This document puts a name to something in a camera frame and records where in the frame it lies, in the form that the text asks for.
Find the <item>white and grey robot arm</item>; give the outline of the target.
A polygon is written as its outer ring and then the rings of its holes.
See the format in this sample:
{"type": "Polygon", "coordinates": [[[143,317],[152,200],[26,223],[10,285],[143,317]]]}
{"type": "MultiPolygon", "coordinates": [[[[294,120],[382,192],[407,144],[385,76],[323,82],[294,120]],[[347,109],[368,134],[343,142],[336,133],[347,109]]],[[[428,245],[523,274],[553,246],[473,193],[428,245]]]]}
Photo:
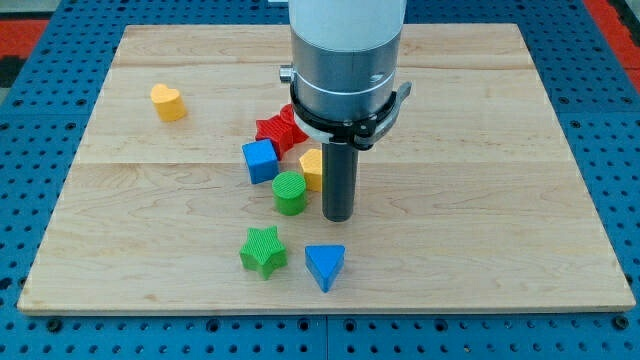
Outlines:
{"type": "Polygon", "coordinates": [[[309,113],[362,119],[391,96],[405,0],[290,0],[293,88],[309,113]]]}

